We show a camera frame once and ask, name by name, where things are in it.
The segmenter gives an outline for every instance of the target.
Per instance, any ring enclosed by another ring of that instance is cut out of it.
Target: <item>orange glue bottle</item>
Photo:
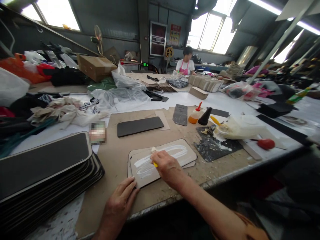
[[[190,114],[189,118],[188,118],[188,121],[189,123],[192,123],[192,124],[196,124],[199,117],[200,117],[200,110],[201,110],[201,104],[202,102],[199,104],[199,106],[193,110],[193,112]]]

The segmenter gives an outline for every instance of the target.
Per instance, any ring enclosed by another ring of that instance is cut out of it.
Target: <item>white shirt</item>
[[[182,66],[182,69],[187,69],[187,66],[188,66],[188,63],[184,62],[183,59],[179,60],[177,62],[177,67],[176,67],[176,70],[177,71],[180,71],[180,68]],[[194,63],[192,60],[189,61],[189,66],[188,66],[188,75],[191,74],[191,71],[193,71],[195,68],[194,68]]]

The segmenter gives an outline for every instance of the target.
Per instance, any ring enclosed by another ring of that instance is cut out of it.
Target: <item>black bottle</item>
[[[209,120],[209,117],[210,117],[210,114],[211,114],[211,110],[212,108],[208,108],[205,113],[202,115],[201,118],[199,118],[198,120],[198,123],[203,125],[203,126],[206,126],[208,124],[208,120]]]

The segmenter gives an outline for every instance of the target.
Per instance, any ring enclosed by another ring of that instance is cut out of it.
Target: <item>orange bag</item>
[[[28,79],[32,84],[48,81],[40,74],[30,72],[23,67],[22,60],[26,59],[25,55],[15,53],[14,56],[15,58],[6,58],[4,60],[1,60],[0,67],[17,75],[18,77]]]

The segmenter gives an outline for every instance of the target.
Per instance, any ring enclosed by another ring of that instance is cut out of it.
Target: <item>factory floor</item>
[[[320,173],[319,159],[320,151],[316,147],[300,150],[294,157],[290,155],[254,169],[211,189],[209,193],[230,209],[236,210],[237,202],[270,194],[274,186],[269,183],[275,177],[285,183],[298,176],[301,169],[304,173]],[[126,224],[118,239],[213,239],[210,234],[199,236],[205,231],[208,232],[208,227],[202,217],[188,202],[181,200]]]

